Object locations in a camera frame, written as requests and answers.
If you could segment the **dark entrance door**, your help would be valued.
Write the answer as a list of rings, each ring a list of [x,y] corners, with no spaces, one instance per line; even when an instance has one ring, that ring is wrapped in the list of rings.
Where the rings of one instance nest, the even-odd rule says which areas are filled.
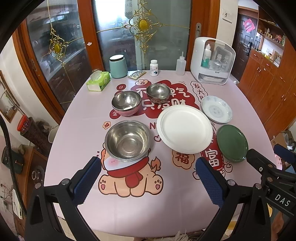
[[[236,52],[236,58],[231,74],[240,81],[250,51],[254,48],[256,29],[257,29],[258,12],[247,8],[239,7],[236,21],[236,29],[232,48]]]

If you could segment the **white sterilizer appliance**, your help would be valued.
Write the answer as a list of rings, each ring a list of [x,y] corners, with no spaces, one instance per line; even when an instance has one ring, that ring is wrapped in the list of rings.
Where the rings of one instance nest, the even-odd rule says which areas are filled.
[[[198,82],[224,85],[232,71],[236,52],[221,40],[195,39],[190,71]]]

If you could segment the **pink steel bowl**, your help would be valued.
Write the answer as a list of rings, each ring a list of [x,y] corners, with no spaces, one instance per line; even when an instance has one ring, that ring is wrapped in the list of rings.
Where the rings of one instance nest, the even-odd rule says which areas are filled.
[[[142,98],[139,93],[127,90],[117,93],[112,101],[111,105],[113,109],[122,116],[132,116],[140,108]]]

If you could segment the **small steel bowl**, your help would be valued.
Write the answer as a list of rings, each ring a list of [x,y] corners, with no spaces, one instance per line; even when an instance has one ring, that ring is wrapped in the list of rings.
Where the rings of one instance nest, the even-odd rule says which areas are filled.
[[[163,104],[171,95],[170,88],[162,83],[154,83],[147,87],[147,96],[152,103]]]

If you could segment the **green tissue box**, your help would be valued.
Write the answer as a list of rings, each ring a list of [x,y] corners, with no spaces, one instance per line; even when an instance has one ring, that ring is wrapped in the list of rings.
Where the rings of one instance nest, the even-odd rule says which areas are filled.
[[[107,71],[97,70],[93,72],[86,82],[89,91],[101,92],[110,81],[110,74]]]

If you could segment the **large steel bowl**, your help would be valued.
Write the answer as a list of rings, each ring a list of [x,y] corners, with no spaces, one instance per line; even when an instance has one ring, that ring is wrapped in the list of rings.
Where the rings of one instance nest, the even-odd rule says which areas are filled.
[[[112,158],[132,162],[148,153],[151,141],[151,133],[145,124],[136,120],[123,120],[107,131],[104,144]]]

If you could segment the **white paper plate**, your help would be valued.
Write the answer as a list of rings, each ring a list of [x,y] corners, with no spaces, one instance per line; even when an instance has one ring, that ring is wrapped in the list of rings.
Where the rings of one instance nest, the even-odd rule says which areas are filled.
[[[169,148],[182,154],[205,150],[213,138],[210,120],[189,105],[173,105],[163,110],[157,119],[157,132]]]

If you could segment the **mint green canister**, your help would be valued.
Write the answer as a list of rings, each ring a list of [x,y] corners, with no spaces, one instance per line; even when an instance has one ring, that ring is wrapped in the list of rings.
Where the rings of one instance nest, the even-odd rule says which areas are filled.
[[[109,67],[112,78],[119,79],[128,74],[127,64],[124,55],[113,55],[109,58]]]

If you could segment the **clear squeeze bottle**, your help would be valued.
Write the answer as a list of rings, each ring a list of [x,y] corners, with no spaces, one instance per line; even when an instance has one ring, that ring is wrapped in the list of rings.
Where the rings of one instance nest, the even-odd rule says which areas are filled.
[[[176,74],[183,76],[185,74],[185,68],[186,68],[186,60],[184,57],[184,52],[182,52],[181,56],[177,59]]]

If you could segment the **blue patterned porcelain plate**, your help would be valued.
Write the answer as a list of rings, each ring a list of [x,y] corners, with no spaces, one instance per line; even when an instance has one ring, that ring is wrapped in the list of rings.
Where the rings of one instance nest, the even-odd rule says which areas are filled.
[[[231,107],[217,96],[205,96],[201,101],[201,108],[203,113],[215,123],[226,124],[233,118]]]

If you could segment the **glass sliding door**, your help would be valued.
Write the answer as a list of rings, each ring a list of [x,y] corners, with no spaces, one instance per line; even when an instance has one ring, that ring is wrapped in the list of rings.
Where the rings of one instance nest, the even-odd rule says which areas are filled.
[[[191,61],[196,37],[216,37],[220,1],[38,1],[12,35],[22,70],[60,122],[86,79],[123,55],[129,71],[155,59]]]

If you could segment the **green plate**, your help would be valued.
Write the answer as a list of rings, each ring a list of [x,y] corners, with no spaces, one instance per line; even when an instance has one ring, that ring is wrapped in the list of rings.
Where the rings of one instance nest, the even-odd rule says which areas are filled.
[[[233,125],[223,125],[217,130],[217,143],[223,156],[231,162],[246,159],[248,142],[241,130]]]

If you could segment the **pink cartoon tablecloth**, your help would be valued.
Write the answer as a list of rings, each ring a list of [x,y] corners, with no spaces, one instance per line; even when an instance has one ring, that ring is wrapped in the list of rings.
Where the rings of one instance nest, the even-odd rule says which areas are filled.
[[[147,87],[154,83],[165,84],[171,90],[163,104],[152,103],[147,96]],[[125,120],[111,105],[114,95],[123,90],[141,95],[140,110],[132,119],[145,124],[152,138],[149,152],[128,163],[109,156],[104,144],[107,131]],[[71,178],[97,156],[102,171],[79,206],[92,229],[129,237],[167,237],[205,228],[218,208],[196,175],[195,162],[199,157],[205,157],[213,169],[239,185],[260,182],[260,174],[248,162],[232,163],[224,158],[216,140],[203,152],[188,155],[170,149],[159,137],[157,118],[165,108],[178,104],[200,108],[202,98],[208,95],[226,101],[233,110],[231,125],[244,133],[249,147],[281,168],[257,113],[232,81],[205,84],[197,82],[189,72],[178,76],[173,71],[161,71],[157,77],[145,76],[138,81],[127,77],[113,79],[101,92],[89,91],[83,85],[55,136],[45,185]]]

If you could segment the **wooden cabinet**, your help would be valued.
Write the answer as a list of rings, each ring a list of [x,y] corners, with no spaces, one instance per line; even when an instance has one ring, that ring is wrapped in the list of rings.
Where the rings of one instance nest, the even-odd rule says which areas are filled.
[[[273,139],[295,123],[295,49],[263,8],[258,9],[259,47],[250,51],[238,87]]]

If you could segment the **white pill bottle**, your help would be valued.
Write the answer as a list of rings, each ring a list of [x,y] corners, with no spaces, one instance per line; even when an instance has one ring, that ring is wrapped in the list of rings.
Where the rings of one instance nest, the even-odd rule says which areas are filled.
[[[150,75],[151,76],[158,76],[159,74],[159,65],[157,60],[151,60],[150,63]]]

